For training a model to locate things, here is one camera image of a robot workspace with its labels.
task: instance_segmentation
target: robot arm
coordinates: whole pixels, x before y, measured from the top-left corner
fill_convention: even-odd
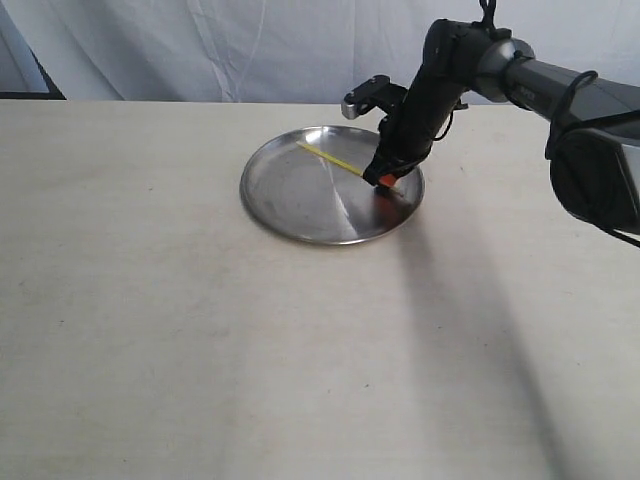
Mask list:
[[[495,0],[480,4],[485,12],[481,22],[433,23],[422,65],[408,89],[379,75],[344,98],[347,118],[374,107],[387,114],[364,179],[379,185],[383,177],[388,181],[389,176],[407,175],[444,138],[453,112],[466,108],[461,96],[474,91],[547,119],[545,157],[563,207],[636,243],[617,231],[640,233],[640,88],[599,79],[594,71],[580,73],[538,61],[527,43],[513,38],[510,30],[495,28]]]

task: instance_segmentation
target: white table surface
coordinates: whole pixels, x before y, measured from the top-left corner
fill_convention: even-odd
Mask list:
[[[640,252],[547,123],[472,107],[413,221],[256,226],[249,156],[339,107],[0,103],[0,478],[637,479]]]

